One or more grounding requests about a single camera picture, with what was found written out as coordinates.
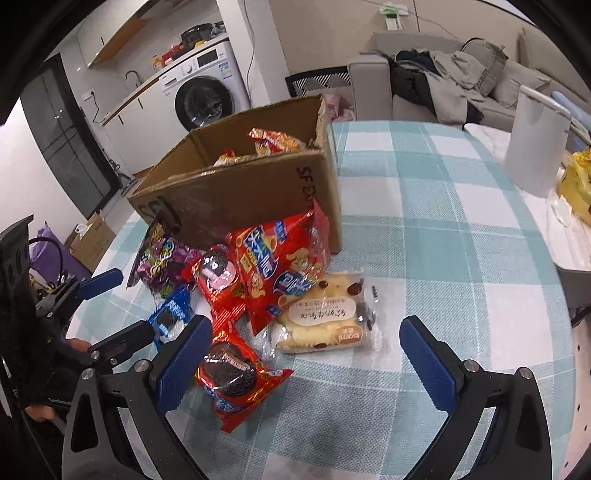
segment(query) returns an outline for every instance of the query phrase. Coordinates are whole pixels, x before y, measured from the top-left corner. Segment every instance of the glass door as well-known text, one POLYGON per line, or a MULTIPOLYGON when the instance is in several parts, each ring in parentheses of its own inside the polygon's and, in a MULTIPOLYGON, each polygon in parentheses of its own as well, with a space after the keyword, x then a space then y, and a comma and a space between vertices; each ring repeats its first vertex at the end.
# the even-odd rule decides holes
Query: glass door
POLYGON ((119 181, 76 103, 59 54, 41 66, 25 87, 21 103, 49 168, 90 218, 117 192, 119 181))
POLYGON ((230 91, 222 82, 209 77, 195 77, 183 83, 174 107, 189 132, 234 113, 230 91))

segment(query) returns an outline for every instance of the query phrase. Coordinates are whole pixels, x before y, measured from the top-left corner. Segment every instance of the wall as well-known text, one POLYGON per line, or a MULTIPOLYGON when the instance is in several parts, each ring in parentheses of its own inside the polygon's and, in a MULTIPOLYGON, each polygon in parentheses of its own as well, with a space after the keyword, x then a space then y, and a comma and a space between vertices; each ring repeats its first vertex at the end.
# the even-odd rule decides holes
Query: wall
MULTIPOLYGON (((517 59, 517 35, 522 28, 537 30, 503 10, 477 0, 416 0, 420 16, 436 20, 462 41, 472 37, 485 38, 505 46, 510 59, 517 59)), ((419 20, 422 33, 449 36, 440 27, 419 20)))
MULTIPOLYGON (((413 2, 406 3, 413 10, 413 2)), ((374 32, 385 30, 379 6, 362 0, 269 0, 289 73, 347 65, 374 32)), ((401 17, 407 31, 416 19, 401 17)))
MULTIPOLYGON (((408 5, 410 0, 393 0, 408 5)), ((371 35, 385 30, 379 6, 362 0, 269 0, 277 32, 290 74, 306 70, 347 65, 365 49, 371 35)), ((515 59, 517 34, 521 28, 535 28, 530 23, 500 8, 478 0, 415 0, 422 33, 449 35, 440 23, 461 40, 482 37, 505 46, 515 59)), ((405 30, 417 31, 416 17, 401 17, 405 30)))
POLYGON ((289 75, 267 0, 217 0, 253 107, 289 98, 289 75))
MULTIPOLYGON (((119 51, 115 57, 117 74, 124 78, 127 71, 136 70, 146 80, 154 74, 152 57, 180 43, 181 33, 195 25, 221 20, 216 0, 191 0, 177 6, 170 15, 151 20, 119 51)), ((129 79, 135 80, 135 75, 130 75, 129 79)), ((135 89, 134 81, 128 81, 127 86, 131 93, 135 89)))
POLYGON ((0 127, 0 151, 0 192, 5 202, 0 229, 33 214, 30 238, 47 222, 64 241, 78 223, 86 221, 47 166, 20 100, 0 127))

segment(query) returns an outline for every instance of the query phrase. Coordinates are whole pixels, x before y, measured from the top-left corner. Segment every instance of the cookie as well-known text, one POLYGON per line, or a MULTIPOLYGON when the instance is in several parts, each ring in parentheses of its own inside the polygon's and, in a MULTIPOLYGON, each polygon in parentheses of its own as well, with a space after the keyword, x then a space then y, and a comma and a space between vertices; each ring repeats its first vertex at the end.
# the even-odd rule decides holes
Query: cookie
POLYGON ((255 365, 229 342, 212 345, 203 358, 202 367, 214 388, 227 397, 246 395, 256 383, 255 365))

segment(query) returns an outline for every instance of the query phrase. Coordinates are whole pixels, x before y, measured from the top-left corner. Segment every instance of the table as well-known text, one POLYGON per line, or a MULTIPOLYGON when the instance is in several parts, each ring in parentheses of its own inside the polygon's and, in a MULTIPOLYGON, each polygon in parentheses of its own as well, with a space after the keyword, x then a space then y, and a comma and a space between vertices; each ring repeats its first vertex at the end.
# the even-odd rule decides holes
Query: table
MULTIPOLYGON (((534 371, 556 478, 573 420, 570 324, 521 196, 489 151, 459 129, 415 122, 334 128, 345 247, 331 270, 366 269, 383 305, 381 349, 280 357, 293 376, 231 435, 219 431, 196 387, 169 422, 211 479, 401 479, 446 418, 400 349, 400 321, 416 314, 461 359, 534 371)), ((119 267, 127 278, 146 228, 134 214, 97 273, 119 267)), ((69 336, 95 342, 154 307, 143 286, 118 287, 82 305, 69 336)), ((140 354, 150 358, 154 348, 140 354)), ((469 471, 491 418, 486 411, 456 476, 469 471)), ((156 477, 132 421, 124 422, 140 463, 156 477)))
MULTIPOLYGON (((503 165, 511 139, 510 132, 476 124, 467 124, 465 130, 480 140, 493 158, 503 165)), ((564 167, 561 166, 557 184, 563 174, 564 167)), ((554 263, 566 270, 591 272, 591 228, 574 213, 570 214, 568 225, 564 226, 556 218, 547 199, 535 197, 518 187, 517 190, 540 229, 554 263)))

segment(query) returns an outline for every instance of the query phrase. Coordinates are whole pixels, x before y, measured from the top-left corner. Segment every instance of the cabinet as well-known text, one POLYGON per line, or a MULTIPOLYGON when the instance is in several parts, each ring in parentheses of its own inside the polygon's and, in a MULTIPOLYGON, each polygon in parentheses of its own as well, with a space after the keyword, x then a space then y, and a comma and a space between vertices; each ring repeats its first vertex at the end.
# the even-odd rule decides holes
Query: cabinet
POLYGON ((176 118, 163 121, 163 116, 173 115, 173 111, 171 99, 156 83, 105 125, 111 143, 132 173, 156 165, 186 135, 176 118))
POLYGON ((137 10, 145 0, 106 0, 96 8, 76 34, 87 67, 113 58, 145 25, 137 10))

